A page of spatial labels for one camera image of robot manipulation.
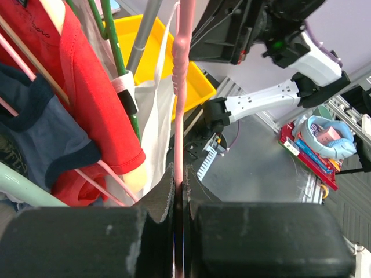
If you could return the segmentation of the white tank top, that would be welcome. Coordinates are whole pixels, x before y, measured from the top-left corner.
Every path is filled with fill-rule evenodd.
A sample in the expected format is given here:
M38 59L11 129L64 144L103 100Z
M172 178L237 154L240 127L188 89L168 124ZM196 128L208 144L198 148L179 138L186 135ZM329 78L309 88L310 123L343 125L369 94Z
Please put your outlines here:
M154 54L156 67L150 70L154 74L152 81L145 81L134 86L135 96L139 101L139 131L141 147L146 155L144 162L147 177L141 189L134 189L134 201L148 193L162 178L166 169L166 154L170 140L174 90L172 77L162 77L165 65L166 46L169 28L179 3L176 2L162 31L159 51Z

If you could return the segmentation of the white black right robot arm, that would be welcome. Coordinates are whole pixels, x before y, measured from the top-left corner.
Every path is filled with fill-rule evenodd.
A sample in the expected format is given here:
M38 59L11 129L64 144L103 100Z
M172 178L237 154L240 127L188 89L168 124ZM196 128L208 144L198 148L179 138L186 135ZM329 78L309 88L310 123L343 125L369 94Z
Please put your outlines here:
M331 12L343 12L345 1L327 1L314 15L310 16L309 26L314 37L324 43L327 50L334 50L343 60L346 57L344 35L341 28L345 23ZM197 66L221 82L229 77L245 93L253 93L277 85L290 78L295 70L282 69L274 65L268 58L262 58L263 45L255 45L251 48L245 61L240 65L200 62Z

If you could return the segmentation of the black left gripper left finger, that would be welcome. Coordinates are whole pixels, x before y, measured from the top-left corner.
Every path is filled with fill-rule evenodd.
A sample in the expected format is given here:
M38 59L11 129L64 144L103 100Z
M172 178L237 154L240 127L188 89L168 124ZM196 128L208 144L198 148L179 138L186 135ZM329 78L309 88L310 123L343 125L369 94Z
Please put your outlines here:
M138 203L147 216L141 237L136 277L172 277L174 242L174 164Z

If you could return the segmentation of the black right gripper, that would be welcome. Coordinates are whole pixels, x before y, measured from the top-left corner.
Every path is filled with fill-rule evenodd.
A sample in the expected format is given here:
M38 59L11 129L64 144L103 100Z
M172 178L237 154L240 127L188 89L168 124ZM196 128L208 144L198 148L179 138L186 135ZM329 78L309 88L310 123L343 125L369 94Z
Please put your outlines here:
M260 15L260 1L209 1L192 33L190 60L239 64Z

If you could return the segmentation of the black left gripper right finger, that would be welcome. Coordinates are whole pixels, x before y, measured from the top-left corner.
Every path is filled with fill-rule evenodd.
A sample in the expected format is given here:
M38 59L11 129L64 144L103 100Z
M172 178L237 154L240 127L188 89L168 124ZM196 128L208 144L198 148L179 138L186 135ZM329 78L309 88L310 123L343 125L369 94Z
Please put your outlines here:
M204 186L191 165L184 168L183 181L183 250L184 276L199 277L202 258L201 234L197 224L199 206L221 200Z

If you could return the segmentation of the green plastic hanger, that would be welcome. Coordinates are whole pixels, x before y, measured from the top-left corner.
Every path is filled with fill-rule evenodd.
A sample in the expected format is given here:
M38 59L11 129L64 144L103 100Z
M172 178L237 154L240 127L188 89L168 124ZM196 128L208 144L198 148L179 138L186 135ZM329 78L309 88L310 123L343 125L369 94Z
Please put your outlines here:
M121 53L110 1L99 1L99 12L95 1L67 1L80 20L83 31L98 58L111 77L111 83L124 107L131 126L138 139L141 139L136 118L137 104L134 97L134 77L126 69Z

